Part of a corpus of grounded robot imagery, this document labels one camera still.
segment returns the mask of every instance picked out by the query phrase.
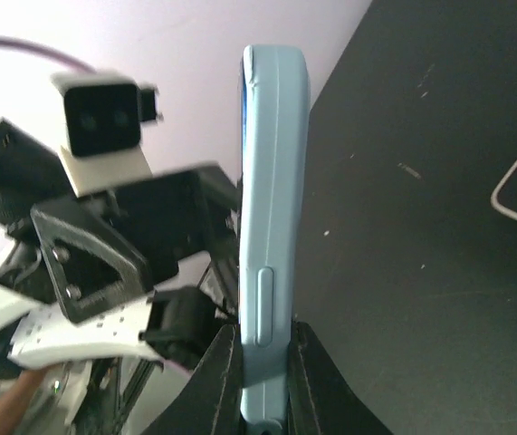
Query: white plastic panel with holes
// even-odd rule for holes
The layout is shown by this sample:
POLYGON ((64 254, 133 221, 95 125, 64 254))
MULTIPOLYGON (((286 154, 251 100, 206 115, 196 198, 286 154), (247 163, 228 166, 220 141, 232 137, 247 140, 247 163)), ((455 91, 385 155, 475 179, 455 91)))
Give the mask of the white plastic panel with holes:
POLYGON ((15 331, 8 357, 28 368, 114 356, 158 360, 159 355, 139 340, 150 309, 148 297, 143 296, 77 325, 62 315, 57 304, 34 309, 15 331))

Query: screw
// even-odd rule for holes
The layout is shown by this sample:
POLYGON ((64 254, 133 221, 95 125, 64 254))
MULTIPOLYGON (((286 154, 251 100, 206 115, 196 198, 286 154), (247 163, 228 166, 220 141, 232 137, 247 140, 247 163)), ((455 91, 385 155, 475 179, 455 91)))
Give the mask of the screw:
POLYGON ((78 300, 81 298, 81 290, 77 285, 68 285, 65 291, 70 299, 78 300))
POLYGON ((55 246, 53 248, 53 256, 59 263, 67 263, 71 257, 71 254, 69 254, 69 251, 66 248, 62 246, 55 246))

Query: camera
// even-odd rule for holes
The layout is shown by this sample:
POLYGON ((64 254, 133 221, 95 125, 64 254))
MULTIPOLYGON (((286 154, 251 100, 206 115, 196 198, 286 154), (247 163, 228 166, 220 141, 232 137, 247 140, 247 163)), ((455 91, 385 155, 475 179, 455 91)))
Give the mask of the camera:
POLYGON ((52 81, 63 98, 68 150, 74 158, 139 146, 141 95, 131 79, 103 71, 58 73, 52 81))

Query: white backdrop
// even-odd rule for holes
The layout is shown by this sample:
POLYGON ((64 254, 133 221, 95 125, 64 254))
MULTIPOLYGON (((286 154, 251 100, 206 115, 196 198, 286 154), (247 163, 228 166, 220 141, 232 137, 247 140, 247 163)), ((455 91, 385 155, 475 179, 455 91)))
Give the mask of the white backdrop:
MULTIPOLYGON (((238 172, 238 68, 248 44, 301 47, 313 100, 370 0, 0 0, 0 34, 29 39, 159 87, 166 122, 144 131, 153 170, 217 160, 238 172)), ((59 65, 0 51, 0 117, 55 148, 59 65)), ((5 243, 0 228, 0 247, 5 243)))

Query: purple cable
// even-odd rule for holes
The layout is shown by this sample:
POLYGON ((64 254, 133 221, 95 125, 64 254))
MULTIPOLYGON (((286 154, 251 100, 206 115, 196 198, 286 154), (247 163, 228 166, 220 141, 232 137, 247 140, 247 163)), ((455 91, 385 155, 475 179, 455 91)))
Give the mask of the purple cable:
POLYGON ((38 43, 0 36, 0 49, 30 53, 35 56, 40 56, 44 57, 45 59, 55 61, 64 66, 68 66, 73 70, 82 71, 85 73, 95 73, 95 69, 87 63, 80 61, 79 59, 75 59, 69 54, 59 52, 53 48, 45 47, 44 45, 40 45, 38 43))

